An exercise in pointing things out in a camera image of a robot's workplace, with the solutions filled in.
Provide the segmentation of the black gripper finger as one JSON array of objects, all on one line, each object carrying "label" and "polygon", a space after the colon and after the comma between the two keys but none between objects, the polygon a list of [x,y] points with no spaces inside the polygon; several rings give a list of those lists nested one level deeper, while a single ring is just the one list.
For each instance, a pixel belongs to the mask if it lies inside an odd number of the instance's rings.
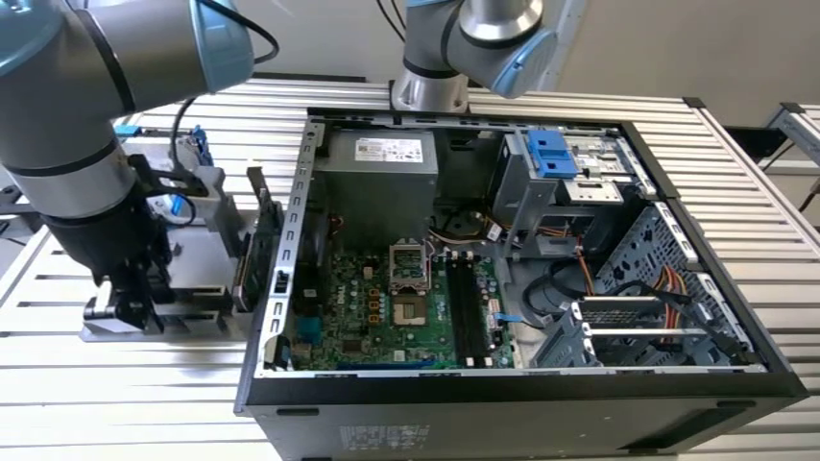
[{"label": "black gripper finger", "polygon": [[121,292],[102,282],[84,308],[84,328],[93,334],[160,334],[164,325],[150,298]]}]

